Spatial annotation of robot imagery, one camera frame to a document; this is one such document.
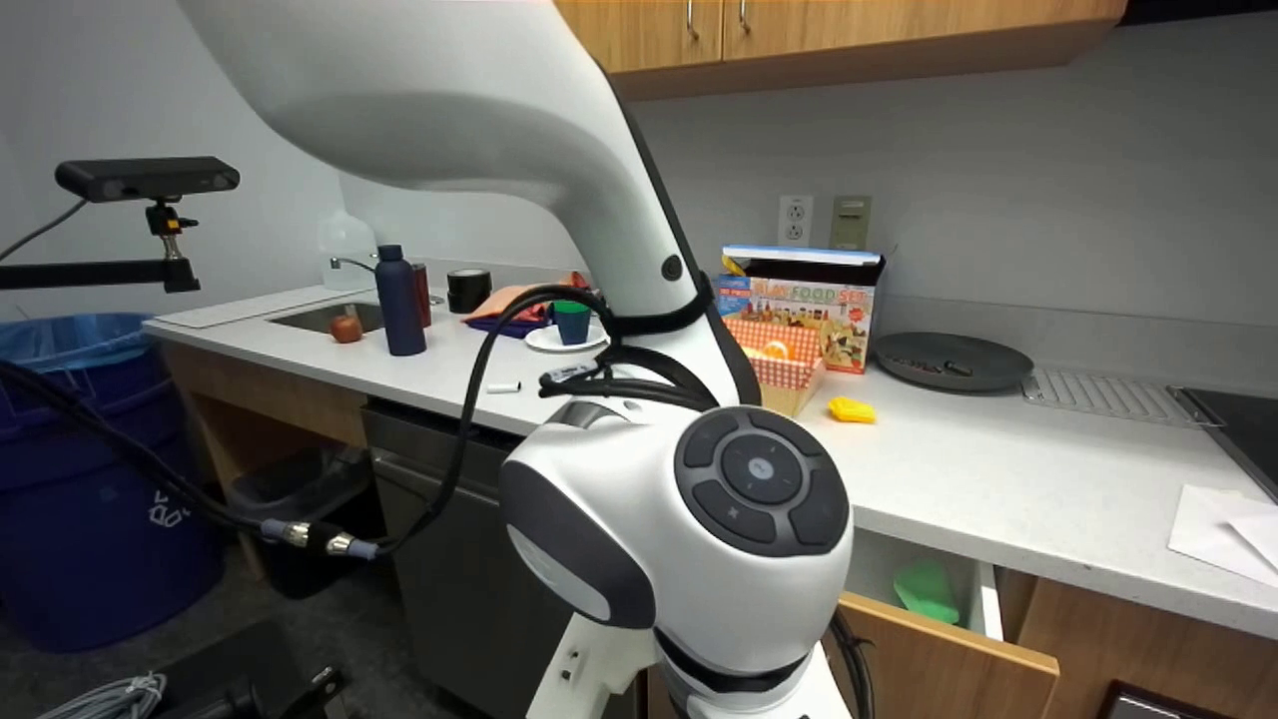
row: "colorful box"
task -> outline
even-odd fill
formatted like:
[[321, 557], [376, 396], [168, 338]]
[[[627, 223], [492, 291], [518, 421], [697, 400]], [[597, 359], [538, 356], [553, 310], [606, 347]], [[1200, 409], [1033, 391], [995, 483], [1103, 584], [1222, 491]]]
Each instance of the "colorful box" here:
[[722, 260], [745, 271], [718, 280], [718, 306], [727, 315], [812, 326], [826, 372], [868, 372], [884, 255], [727, 248]]
[[818, 332], [753, 318], [727, 318], [727, 332], [757, 367], [762, 408], [800, 413], [822, 379]]

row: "red object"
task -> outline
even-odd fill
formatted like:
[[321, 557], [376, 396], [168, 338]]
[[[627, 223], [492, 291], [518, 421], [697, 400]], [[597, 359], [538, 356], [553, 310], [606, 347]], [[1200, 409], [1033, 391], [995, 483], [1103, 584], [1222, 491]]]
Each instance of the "red object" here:
[[410, 274], [414, 274], [414, 318], [422, 324], [422, 326], [432, 326], [432, 271], [429, 271], [429, 262], [410, 262]]
[[365, 338], [365, 326], [360, 326], [354, 315], [332, 315], [329, 332], [332, 332], [336, 344], [360, 344]]

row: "blue trash bin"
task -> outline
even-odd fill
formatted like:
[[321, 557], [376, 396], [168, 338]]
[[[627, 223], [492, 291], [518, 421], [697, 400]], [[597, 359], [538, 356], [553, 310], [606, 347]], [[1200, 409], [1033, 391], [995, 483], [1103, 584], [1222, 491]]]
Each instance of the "blue trash bin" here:
[[[196, 473], [145, 315], [0, 324], [0, 356]], [[219, 533], [96, 435], [0, 381], [0, 620], [44, 649], [133, 638], [219, 584]]]

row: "black round plate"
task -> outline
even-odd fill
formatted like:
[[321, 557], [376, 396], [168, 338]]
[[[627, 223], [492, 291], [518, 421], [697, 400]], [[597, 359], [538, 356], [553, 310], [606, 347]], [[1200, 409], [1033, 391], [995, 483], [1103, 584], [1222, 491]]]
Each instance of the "black round plate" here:
[[1033, 359], [975, 335], [894, 332], [872, 344], [875, 367], [903, 381], [958, 391], [958, 396], [1008, 396], [1021, 391]]

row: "sink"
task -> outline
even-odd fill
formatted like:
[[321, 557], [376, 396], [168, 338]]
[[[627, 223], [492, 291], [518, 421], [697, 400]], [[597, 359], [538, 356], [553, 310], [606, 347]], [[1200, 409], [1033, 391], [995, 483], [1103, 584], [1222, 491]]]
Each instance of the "sink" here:
[[329, 324], [336, 315], [348, 315], [348, 310], [360, 315], [365, 332], [384, 326], [384, 306], [376, 306], [376, 304], [329, 304], [329, 306], [307, 306], [307, 310], [296, 310], [296, 315], [277, 315], [273, 324], [303, 326], [303, 332], [329, 332]]

